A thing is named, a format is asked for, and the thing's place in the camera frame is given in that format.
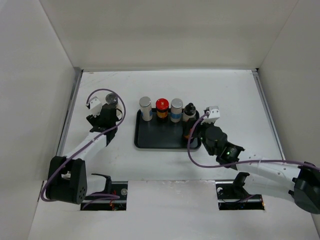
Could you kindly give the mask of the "black cap white bottle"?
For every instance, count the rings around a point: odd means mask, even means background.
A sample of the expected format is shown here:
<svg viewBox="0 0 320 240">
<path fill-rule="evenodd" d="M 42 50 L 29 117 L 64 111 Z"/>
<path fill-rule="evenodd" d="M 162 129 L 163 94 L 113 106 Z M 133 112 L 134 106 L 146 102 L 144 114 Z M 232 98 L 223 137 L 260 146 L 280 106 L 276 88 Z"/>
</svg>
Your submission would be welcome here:
<svg viewBox="0 0 320 240">
<path fill-rule="evenodd" d="M 196 107 L 192 102 L 190 102 L 183 109 L 182 121 L 188 122 L 189 120 L 194 120 L 196 118 L 196 112 Z"/>
</svg>

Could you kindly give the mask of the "silver lid blue jar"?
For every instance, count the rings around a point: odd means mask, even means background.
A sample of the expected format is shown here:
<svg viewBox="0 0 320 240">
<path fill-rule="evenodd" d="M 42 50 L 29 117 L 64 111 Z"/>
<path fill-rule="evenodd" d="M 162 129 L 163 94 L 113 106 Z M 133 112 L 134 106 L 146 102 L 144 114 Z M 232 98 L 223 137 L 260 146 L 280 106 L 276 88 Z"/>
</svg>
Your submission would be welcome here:
<svg viewBox="0 0 320 240">
<path fill-rule="evenodd" d="M 143 96 L 139 100 L 141 117 L 144 121 L 149 122 L 153 118 L 152 101 L 148 96 Z"/>
</svg>

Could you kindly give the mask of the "red lid jar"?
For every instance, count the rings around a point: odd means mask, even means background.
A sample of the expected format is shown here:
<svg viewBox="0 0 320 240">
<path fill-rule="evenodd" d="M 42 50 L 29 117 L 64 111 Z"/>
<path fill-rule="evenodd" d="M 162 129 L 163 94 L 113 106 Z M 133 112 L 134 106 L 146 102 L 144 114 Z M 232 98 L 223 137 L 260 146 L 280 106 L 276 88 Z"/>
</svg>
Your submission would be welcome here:
<svg viewBox="0 0 320 240">
<path fill-rule="evenodd" d="M 169 102 L 165 98 L 159 98 L 155 103 L 156 117 L 160 122 L 166 122 L 169 114 Z"/>
<path fill-rule="evenodd" d="M 192 130 L 192 125 L 186 124 L 182 127 L 182 139 L 184 141 L 188 141 L 189 137 L 190 137 L 190 132 Z"/>
</svg>

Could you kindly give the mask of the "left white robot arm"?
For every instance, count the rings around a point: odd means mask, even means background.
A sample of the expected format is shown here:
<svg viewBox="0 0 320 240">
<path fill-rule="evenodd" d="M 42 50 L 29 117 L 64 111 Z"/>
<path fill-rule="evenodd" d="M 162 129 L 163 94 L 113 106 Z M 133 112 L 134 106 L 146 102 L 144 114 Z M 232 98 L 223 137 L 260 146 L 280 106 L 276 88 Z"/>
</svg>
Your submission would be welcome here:
<svg viewBox="0 0 320 240">
<path fill-rule="evenodd" d="M 54 156 L 49 165 L 47 182 L 41 192 L 43 201 L 60 201 L 81 204 L 86 197 L 117 199 L 112 194 L 112 180 L 108 175 L 89 173 L 89 163 L 115 137 L 118 108 L 104 104 L 100 112 L 91 114 L 86 120 L 91 124 L 87 137 L 71 152 L 64 156 Z"/>
</svg>

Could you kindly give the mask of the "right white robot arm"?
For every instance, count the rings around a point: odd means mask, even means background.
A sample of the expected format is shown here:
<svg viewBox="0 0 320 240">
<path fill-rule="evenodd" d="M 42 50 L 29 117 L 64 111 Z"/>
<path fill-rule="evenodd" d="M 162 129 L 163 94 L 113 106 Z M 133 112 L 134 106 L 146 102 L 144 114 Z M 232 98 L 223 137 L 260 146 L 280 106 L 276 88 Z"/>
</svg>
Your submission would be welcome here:
<svg viewBox="0 0 320 240">
<path fill-rule="evenodd" d="M 310 162 L 258 158 L 244 159 L 243 147 L 228 141 L 228 136 L 207 115 L 190 119 L 183 124 L 183 138 L 190 144 L 200 139 L 205 150 L 217 162 L 213 169 L 237 171 L 232 192 L 238 198 L 267 195 L 295 203 L 302 210 L 320 213 L 320 169 Z"/>
</svg>

